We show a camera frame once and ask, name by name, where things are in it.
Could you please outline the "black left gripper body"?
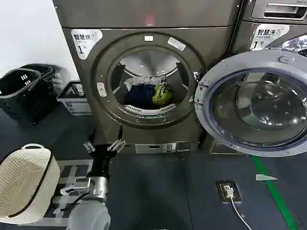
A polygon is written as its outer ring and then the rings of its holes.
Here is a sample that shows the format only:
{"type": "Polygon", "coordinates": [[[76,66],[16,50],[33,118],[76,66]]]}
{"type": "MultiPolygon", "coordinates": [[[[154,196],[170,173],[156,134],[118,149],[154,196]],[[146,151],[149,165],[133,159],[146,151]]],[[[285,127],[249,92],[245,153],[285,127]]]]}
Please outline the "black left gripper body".
{"type": "Polygon", "coordinates": [[[107,150],[109,145],[95,145],[94,151],[90,152],[93,158],[93,164],[87,177],[104,177],[110,178],[109,163],[113,157],[117,155],[116,150],[107,150]]]}

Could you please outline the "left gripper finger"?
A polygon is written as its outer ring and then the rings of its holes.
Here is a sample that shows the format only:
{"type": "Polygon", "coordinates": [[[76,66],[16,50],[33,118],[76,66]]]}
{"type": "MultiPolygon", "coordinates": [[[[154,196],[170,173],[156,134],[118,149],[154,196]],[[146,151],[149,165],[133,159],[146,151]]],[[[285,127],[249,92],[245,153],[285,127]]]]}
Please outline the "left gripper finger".
{"type": "Polygon", "coordinates": [[[94,129],[88,136],[88,140],[83,143],[83,146],[87,150],[87,152],[90,154],[95,151],[95,147],[93,145],[94,139],[95,139],[96,129],[94,129]]]}
{"type": "Polygon", "coordinates": [[[121,126],[118,133],[118,139],[107,148],[107,151],[119,153],[125,145],[126,141],[124,140],[123,127],[121,126]]]}

